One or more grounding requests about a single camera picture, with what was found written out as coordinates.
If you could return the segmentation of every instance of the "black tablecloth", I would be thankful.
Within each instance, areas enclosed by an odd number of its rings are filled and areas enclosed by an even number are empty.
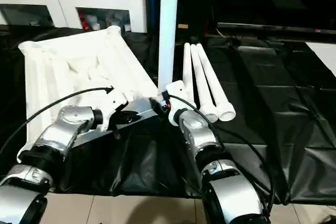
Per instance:
[[[0,146],[25,119],[24,57],[17,45],[81,33],[70,28],[0,29]],[[124,39],[157,83],[158,38],[126,33]],[[265,157],[281,203],[336,204],[336,81],[304,43],[205,38],[205,51],[237,116],[216,122],[236,162],[265,188],[268,178],[255,154]],[[174,79],[181,79],[183,46],[176,46]],[[74,148],[64,163],[59,193],[199,197],[199,176],[184,140],[165,118],[153,117]],[[22,131],[0,153],[0,175],[14,164],[26,139]]]

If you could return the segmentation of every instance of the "tiled floor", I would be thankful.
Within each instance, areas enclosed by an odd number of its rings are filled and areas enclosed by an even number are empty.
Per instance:
[[[201,200],[48,194],[41,224],[206,224]],[[318,224],[336,210],[326,206],[275,205],[272,224]]]

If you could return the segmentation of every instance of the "white fabric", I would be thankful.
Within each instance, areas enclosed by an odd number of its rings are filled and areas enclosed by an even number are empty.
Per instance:
[[[25,56],[27,118],[39,109],[71,93],[97,87],[115,87],[123,102],[155,97],[158,89],[120,35],[120,27],[19,45]],[[88,92],[43,112],[27,125],[30,149],[42,131],[66,105],[90,106],[109,119],[114,98],[105,91]],[[101,127],[107,129],[108,123]]]

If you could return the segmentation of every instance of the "white pvc pipe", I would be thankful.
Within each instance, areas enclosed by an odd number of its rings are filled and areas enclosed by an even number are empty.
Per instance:
[[[161,0],[159,42],[159,93],[173,81],[177,0]]]
[[[209,87],[206,83],[202,64],[195,45],[191,45],[191,57],[193,59],[199,103],[201,105],[200,111],[205,114],[210,122],[214,123],[218,120],[217,110],[212,103]]]
[[[183,56],[183,83],[185,90],[188,94],[189,102],[194,103],[194,84],[193,84],[193,70],[191,63],[191,51],[190,44],[184,44],[184,56]]]
[[[197,51],[206,75],[206,79],[208,80],[211,93],[215,99],[218,117],[221,121],[230,121],[236,116],[235,108],[227,100],[222,85],[220,84],[217,75],[211,66],[211,63],[201,44],[197,44]]]

